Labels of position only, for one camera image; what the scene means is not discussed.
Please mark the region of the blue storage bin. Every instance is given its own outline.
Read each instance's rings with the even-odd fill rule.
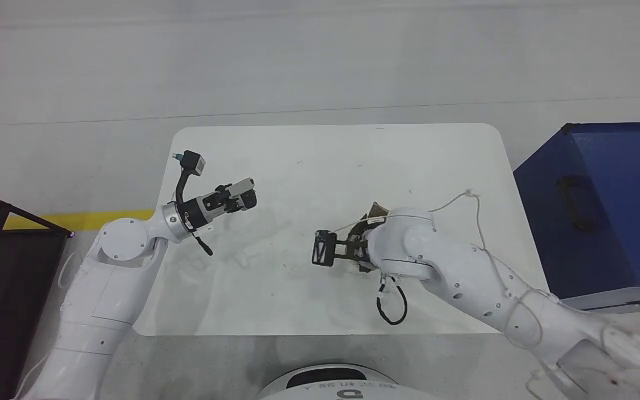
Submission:
[[[640,123],[567,124],[514,175],[551,291],[638,311]]]

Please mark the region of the gray floor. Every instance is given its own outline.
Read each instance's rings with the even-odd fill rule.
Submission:
[[[631,0],[0,0],[0,10],[0,197],[38,214],[152,208],[171,138],[187,126],[485,122],[515,168],[566,122],[637,120],[640,109]],[[84,254],[91,240],[71,247]],[[52,290],[28,367],[55,337],[63,296]],[[327,360],[449,399],[531,398],[536,367],[497,335],[132,333],[102,395],[245,399]]]

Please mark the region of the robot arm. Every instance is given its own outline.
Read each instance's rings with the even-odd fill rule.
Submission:
[[[428,212],[399,208],[383,221],[354,228],[344,242],[318,231],[314,263],[349,258],[380,269],[382,277],[420,280],[429,292],[530,351],[569,398],[640,398],[640,336],[532,288],[485,249],[437,230]],[[346,256],[335,254],[336,244],[346,246]]]
[[[122,218],[105,224],[67,291],[55,344],[24,398],[97,398],[115,350],[142,312],[168,242],[180,243],[220,215],[253,208],[253,187],[247,178],[187,202],[180,193],[180,200],[159,206],[147,221]],[[126,265],[143,258],[142,266]]]

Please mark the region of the white table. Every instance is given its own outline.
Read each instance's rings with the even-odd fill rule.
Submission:
[[[207,165],[185,199],[252,177],[258,205],[218,218],[201,235],[213,257],[191,239],[169,247],[134,325],[142,335],[492,332],[410,279],[402,280],[407,319],[389,326],[375,305],[377,272],[359,273],[348,261],[311,264],[315,231],[357,220],[373,201],[430,209],[467,188],[482,196],[489,249],[547,288],[502,140],[489,125],[187,128],[171,152],[187,149]],[[158,204],[170,200],[179,173],[170,159]],[[478,242],[474,215],[465,198],[435,218],[439,229]],[[384,307],[391,318],[401,311],[394,295]]]

